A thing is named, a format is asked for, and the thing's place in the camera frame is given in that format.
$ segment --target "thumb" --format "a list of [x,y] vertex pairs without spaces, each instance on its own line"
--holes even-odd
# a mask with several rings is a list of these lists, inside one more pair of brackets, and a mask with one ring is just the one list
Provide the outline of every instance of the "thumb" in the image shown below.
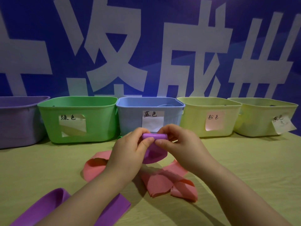
[[153,137],[148,137],[140,142],[137,147],[137,152],[145,155],[146,149],[155,141]]
[[176,148],[176,144],[169,140],[156,140],[155,144],[158,147],[163,148],[164,150],[170,152],[171,154],[173,154]]

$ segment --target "plastic bin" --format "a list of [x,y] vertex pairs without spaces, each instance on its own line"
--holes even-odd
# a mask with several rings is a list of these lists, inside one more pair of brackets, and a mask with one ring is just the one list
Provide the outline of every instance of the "plastic bin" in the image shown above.
[[[241,103],[214,97],[180,97],[178,100],[186,104],[181,127],[199,137],[229,136],[233,132]],[[217,125],[213,123],[211,130],[206,130],[206,122],[208,126],[211,124],[209,121]]]
[[49,98],[0,97],[0,149],[32,145],[46,135],[37,104]]
[[118,108],[121,135],[142,126],[143,111],[164,111],[164,125],[179,125],[185,105],[175,98],[124,97],[119,98]]
[[101,142],[117,131],[115,97],[58,97],[38,104],[54,143]]
[[236,120],[234,131],[247,137],[277,135],[271,122],[273,118],[287,115],[291,119],[298,107],[294,103],[268,98],[228,99],[243,104]]

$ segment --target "wood grain surface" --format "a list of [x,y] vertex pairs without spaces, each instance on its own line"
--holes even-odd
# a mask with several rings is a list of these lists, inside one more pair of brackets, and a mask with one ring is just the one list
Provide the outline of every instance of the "wood grain surface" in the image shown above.
[[[262,138],[232,134],[203,142],[221,164],[288,221],[301,225],[301,137],[291,133]],[[33,146],[0,150],[0,225],[9,225],[55,188],[75,193],[86,184],[81,173],[85,162],[96,152],[111,150],[114,143],[55,145],[45,139]],[[155,170],[172,161],[168,154],[147,166]],[[185,177],[197,187],[196,203],[170,194],[151,198],[136,177],[121,192],[131,208],[115,225],[230,225],[209,188],[191,173]]]

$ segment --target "yellow bin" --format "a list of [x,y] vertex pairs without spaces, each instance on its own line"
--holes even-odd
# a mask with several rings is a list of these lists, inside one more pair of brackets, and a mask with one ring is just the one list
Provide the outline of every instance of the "yellow bin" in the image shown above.
[[292,119],[297,104],[269,98],[228,98],[242,103],[234,131],[247,137],[278,135],[273,126],[273,118],[288,116]]
[[241,103],[214,97],[180,97],[186,104],[180,126],[199,137],[229,136]]

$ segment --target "person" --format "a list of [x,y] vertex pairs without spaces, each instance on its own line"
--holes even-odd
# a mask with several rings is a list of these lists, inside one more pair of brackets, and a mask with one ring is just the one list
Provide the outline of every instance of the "person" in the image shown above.
[[[117,140],[105,170],[36,225],[94,225],[107,204],[140,170],[146,149],[154,142],[153,137],[141,140],[143,133],[149,131],[137,128]],[[205,182],[231,225],[291,225],[241,179],[218,163],[192,131],[169,124],[158,133],[167,134],[168,140],[156,140],[155,144]]]

